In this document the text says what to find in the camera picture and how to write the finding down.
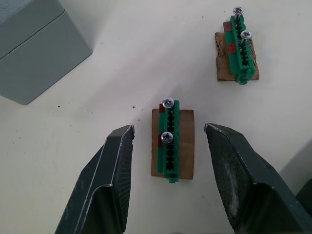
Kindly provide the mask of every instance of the silver screw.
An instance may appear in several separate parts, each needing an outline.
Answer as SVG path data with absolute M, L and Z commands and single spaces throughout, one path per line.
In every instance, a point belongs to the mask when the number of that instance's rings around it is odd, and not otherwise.
M 160 140 L 162 143 L 169 144 L 174 140 L 174 135 L 170 132 L 164 132 L 161 134 Z
M 238 22 L 238 19 L 240 17 L 240 15 L 242 15 L 244 12 L 244 10 L 242 10 L 242 8 L 240 6 L 237 6 L 233 9 L 233 13 L 234 13 L 234 21 Z
M 240 37 L 242 38 L 240 46 L 243 46 L 247 40 L 252 38 L 252 33 L 251 31 L 245 30 L 241 32 Z
M 162 105 L 163 105 L 163 107 L 165 107 L 166 109 L 172 108 L 172 107 L 174 106 L 174 104 L 175 104 L 175 101 L 174 101 L 171 97 L 168 97 L 168 98 L 166 98 L 166 99 L 164 99 L 164 100 L 162 101 Z

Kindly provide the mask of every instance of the green plastic connector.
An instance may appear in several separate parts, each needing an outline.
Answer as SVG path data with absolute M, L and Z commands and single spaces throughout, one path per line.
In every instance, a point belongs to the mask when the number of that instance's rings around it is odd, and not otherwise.
M 158 125 L 158 159 L 157 171 L 164 174 L 170 183 L 176 183 L 180 177 L 179 166 L 179 129 L 180 129 L 180 103 L 175 100 L 172 109 L 166 109 L 159 105 Z M 160 136 L 164 132 L 170 132 L 174 136 L 173 142 L 164 144 Z
M 240 34 L 246 30 L 244 17 L 240 16 L 238 22 L 235 22 L 234 16 L 231 16 L 230 21 L 223 23 L 223 28 L 231 72 L 235 75 L 236 82 L 247 84 L 254 77 L 255 67 L 249 41 L 240 46 Z

